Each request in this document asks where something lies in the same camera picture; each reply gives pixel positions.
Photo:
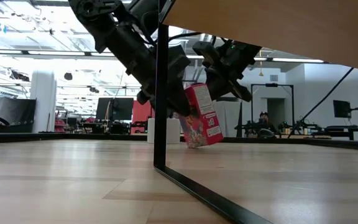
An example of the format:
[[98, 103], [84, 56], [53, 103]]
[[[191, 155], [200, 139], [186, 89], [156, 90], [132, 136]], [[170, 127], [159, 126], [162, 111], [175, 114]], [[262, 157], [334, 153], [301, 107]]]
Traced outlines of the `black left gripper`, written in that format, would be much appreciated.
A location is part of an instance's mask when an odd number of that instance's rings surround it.
[[162, 87], [154, 79], [154, 56], [131, 26], [112, 28], [105, 37], [105, 44], [126, 67], [127, 74], [133, 75], [142, 85], [137, 94], [140, 104], [150, 103], [155, 110], [156, 98], [161, 97], [166, 101], [167, 116], [173, 112], [183, 116], [190, 114], [190, 104], [181, 79], [191, 61], [182, 46], [168, 48], [168, 80]]

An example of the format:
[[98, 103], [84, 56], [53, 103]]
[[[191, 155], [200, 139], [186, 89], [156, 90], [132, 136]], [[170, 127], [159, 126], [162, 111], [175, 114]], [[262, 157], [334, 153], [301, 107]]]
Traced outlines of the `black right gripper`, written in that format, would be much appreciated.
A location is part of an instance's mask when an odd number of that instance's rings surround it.
[[244, 77], [243, 71], [255, 63], [254, 57], [261, 49], [261, 46], [243, 42], [225, 42], [218, 47], [205, 41], [194, 44], [193, 51], [204, 58], [202, 64], [207, 81], [212, 81], [212, 100], [228, 93], [246, 102], [252, 100], [252, 93], [239, 80]]

